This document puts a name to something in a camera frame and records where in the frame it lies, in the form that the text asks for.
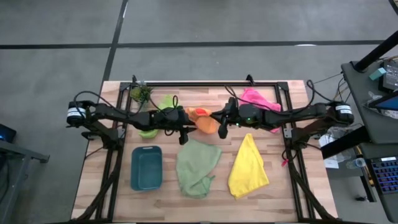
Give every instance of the butcher block table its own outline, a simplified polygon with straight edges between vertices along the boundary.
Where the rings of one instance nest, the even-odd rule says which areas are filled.
[[[293,108],[304,107],[308,103],[304,82],[302,80],[287,82]],[[101,96],[114,106],[118,97],[119,85],[120,82],[104,82],[101,91]],[[243,93],[245,88],[247,87],[233,87],[238,96]],[[276,102],[273,88],[255,87],[255,89],[268,101]],[[212,111],[221,110],[230,97],[224,87],[212,86],[158,87],[154,88],[151,96],[158,105],[165,95],[177,95],[179,105],[184,107],[203,107]],[[149,103],[146,109],[154,110],[155,108]],[[137,103],[133,102],[131,111],[136,110]],[[109,127],[112,124],[112,121],[103,120],[101,122]],[[311,123],[311,121],[301,121],[297,125],[302,127],[308,123]],[[218,164],[209,174],[216,176],[211,184],[210,193],[203,199],[188,198],[180,192],[175,170],[177,154],[183,147],[178,143],[179,133],[166,136],[164,131],[160,130],[154,139],[142,139],[138,135],[138,131],[133,126],[128,125],[113,222],[297,221],[289,169],[287,166],[281,166],[281,154],[285,147],[281,131],[272,134],[261,129],[228,126],[229,132],[226,139],[220,139],[217,133],[208,135],[199,130],[188,134],[189,138],[207,144],[215,144],[222,150]],[[228,177],[242,140],[247,133],[253,135],[264,160],[264,169],[270,184],[235,200],[229,192]],[[310,143],[318,144],[316,140],[311,140]],[[101,146],[100,140],[91,141],[87,154]],[[163,183],[160,189],[142,192],[134,191],[130,187],[131,154],[135,148],[141,146],[159,146],[162,149]],[[72,218],[81,215],[98,193],[104,171],[106,152],[106,149],[102,149],[88,157],[84,162]],[[326,210],[337,217],[321,152],[311,147],[302,152],[310,189]],[[304,217],[308,217],[304,194],[300,187],[298,188]],[[105,198],[104,211],[108,211],[107,201],[107,198]]]

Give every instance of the keyboard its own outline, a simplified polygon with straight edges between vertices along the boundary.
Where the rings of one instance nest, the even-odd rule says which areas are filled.
[[[387,157],[370,160],[380,194],[398,193],[398,160]]]

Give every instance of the crumpled towel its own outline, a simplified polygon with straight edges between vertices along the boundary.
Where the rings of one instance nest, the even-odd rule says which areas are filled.
[[[247,134],[229,175],[229,191],[235,199],[238,199],[268,184],[260,152],[254,143],[252,134]]]
[[[258,105],[255,105],[255,106],[257,106],[258,108],[263,108],[263,109],[265,109],[265,110],[271,109],[271,110],[273,110],[273,111],[280,111],[280,104],[268,102],[264,97],[262,97],[262,96],[260,95],[260,93],[259,93],[258,91],[254,90],[253,88],[246,88],[246,89],[244,89],[244,92],[243,92],[243,94],[241,95],[241,99],[242,99],[242,100],[249,101],[249,102],[251,102],[251,103],[258,103],[258,104],[260,104],[260,105],[265,105],[265,106],[268,107],[268,108],[267,108],[267,107],[265,107],[265,106],[258,106]],[[247,104],[247,103],[246,103],[246,102],[243,102],[243,101],[240,101],[239,104],[240,104],[240,105],[243,105],[243,104]],[[276,133],[276,132],[278,132],[278,130],[279,130],[279,128],[275,128],[275,129],[270,130],[270,132]]]
[[[177,177],[181,193],[192,198],[204,198],[210,191],[207,175],[217,165],[221,149],[190,139],[177,155]]]
[[[218,122],[210,117],[211,110],[204,108],[185,108],[189,120],[195,122],[196,127],[206,134],[216,133]]]
[[[158,105],[159,109],[164,109],[168,107],[173,107],[173,98],[170,95],[166,95],[163,101]],[[139,131],[138,134],[145,139],[151,139],[156,137],[158,129],[153,129],[150,131]]]

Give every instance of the green cloth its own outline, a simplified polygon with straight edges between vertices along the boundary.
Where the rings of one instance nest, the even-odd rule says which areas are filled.
[[[182,194],[192,198],[206,197],[215,177],[207,175],[220,157],[220,148],[190,139],[177,155],[176,170]]]
[[[161,102],[158,105],[159,109],[164,109],[164,108],[168,108],[168,107],[173,107],[173,98],[170,95],[166,95],[163,99],[163,102]],[[145,139],[151,139],[156,137],[158,132],[158,129],[154,129],[154,130],[150,130],[150,131],[139,131],[138,134]]]

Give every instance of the pink cloth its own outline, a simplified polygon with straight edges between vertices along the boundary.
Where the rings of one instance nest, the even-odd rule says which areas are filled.
[[[251,103],[258,103],[260,105],[264,105],[264,106],[255,105],[258,108],[263,108],[265,110],[271,109],[273,111],[280,111],[280,104],[268,102],[264,97],[262,97],[260,95],[259,92],[257,92],[253,88],[245,89],[243,94],[241,95],[241,99],[242,100],[246,100],[246,101],[251,102]],[[239,104],[243,105],[243,104],[247,104],[247,103],[243,102],[243,101],[240,101]],[[276,133],[276,132],[278,132],[278,130],[279,130],[279,128],[275,128],[275,129],[270,130],[270,132]]]

